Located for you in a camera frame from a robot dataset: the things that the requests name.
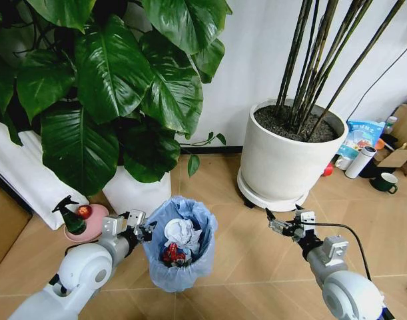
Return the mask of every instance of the white pot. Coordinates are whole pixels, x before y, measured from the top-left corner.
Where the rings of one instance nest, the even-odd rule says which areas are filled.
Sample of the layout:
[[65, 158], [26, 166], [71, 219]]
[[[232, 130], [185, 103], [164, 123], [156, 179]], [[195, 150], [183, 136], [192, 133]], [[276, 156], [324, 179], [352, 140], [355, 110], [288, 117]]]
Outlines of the white pot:
[[[329, 112], [325, 121], [339, 138], [323, 143], [293, 141], [264, 129], [254, 118], [256, 110], [275, 103], [275, 100], [268, 100], [250, 109], [238, 186], [255, 205], [289, 211], [296, 203], [304, 202], [345, 140], [348, 127]], [[286, 100], [287, 105], [292, 103], [292, 99]], [[323, 108], [314, 106], [312, 113], [320, 115], [322, 112]]]
[[149, 216], [171, 197], [171, 174], [165, 173], [159, 182], [141, 183], [119, 166], [103, 193], [117, 214], [138, 209]]

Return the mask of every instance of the snack bag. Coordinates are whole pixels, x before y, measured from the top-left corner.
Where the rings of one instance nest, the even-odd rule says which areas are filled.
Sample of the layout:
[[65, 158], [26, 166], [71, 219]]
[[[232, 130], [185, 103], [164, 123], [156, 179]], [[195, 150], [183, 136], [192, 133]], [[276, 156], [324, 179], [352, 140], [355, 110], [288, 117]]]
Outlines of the snack bag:
[[385, 122], [375, 121], [349, 121], [347, 122], [349, 132], [344, 143], [339, 148], [337, 154], [355, 159], [358, 152], [365, 146], [375, 146], [382, 130], [384, 130]]

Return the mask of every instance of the green mug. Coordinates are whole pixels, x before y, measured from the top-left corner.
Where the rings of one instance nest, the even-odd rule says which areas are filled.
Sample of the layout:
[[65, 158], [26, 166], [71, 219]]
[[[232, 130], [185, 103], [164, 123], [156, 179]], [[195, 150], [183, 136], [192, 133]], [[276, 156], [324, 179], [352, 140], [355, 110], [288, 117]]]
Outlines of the green mug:
[[397, 177], [387, 172], [383, 172], [377, 176], [377, 178], [370, 180], [370, 184], [373, 186], [373, 188], [379, 191], [387, 191], [392, 195], [398, 190], [398, 187], [396, 186], [397, 182]]

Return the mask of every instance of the white tissue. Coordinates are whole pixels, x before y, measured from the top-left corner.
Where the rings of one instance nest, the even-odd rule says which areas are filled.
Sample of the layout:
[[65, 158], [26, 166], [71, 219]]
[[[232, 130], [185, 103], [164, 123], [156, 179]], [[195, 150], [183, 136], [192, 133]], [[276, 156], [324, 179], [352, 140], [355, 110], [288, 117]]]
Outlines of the white tissue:
[[194, 254], [197, 254], [200, 249], [199, 237], [201, 233], [202, 230], [194, 230], [191, 220], [170, 220], [165, 227], [165, 236], [168, 238], [165, 247], [169, 247], [171, 243], [176, 243], [179, 249], [190, 249]]

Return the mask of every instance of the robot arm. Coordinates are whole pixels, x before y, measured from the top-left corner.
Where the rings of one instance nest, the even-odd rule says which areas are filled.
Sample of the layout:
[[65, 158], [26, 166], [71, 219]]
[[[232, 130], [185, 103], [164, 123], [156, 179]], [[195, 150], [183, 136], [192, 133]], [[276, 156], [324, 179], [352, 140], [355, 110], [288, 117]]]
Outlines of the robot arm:
[[337, 319], [376, 320], [394, 319], [384, 308], [384, 297], [369, 279], [348, 271], [344, 261], [348, 241], [340, 235], [321, 241], [316, 235], [313, 211], [298, 208], [292, 221], [276, 219], [266, 209], [268, 226], [277, 233], [292, 237], [310, 264], [323, 300]]
[[98, 242], [71, 249], [45, 288], [27, 298], [10, 319], [77, 319], [88, 300], [114, 275], [116, 266], [139, 243], [151, 241], [156, 223], [144, 224], [145, 213], [139, 210], [105, 217]]

